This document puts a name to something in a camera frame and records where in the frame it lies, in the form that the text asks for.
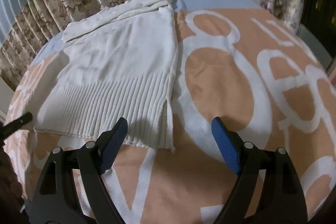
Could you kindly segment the white knit sweater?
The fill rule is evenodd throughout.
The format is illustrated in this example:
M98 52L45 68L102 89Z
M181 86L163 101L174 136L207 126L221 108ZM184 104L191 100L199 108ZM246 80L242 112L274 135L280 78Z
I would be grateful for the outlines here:
M171 1L131 0L70 23L29 104L34 130L97 139L125 118L125 144L172 149Z

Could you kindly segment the orange white lettered bedsheet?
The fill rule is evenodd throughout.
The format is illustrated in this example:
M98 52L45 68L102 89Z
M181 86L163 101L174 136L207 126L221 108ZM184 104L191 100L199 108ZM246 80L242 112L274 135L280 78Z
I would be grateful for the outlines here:
M286 150L312 219L335 187L335 87L309 47L269 12L249 8L248 0L223 8L214 1L177 0L173 9L174 147L124 141L103 182L126 223L211 223L236 180L211 132L219 117L259 149ZM56 53L27 69L8 121L25 112L35 119L29 104ZM53 148L98 139L37 132L34 119L5 143L15 190L28 202Z

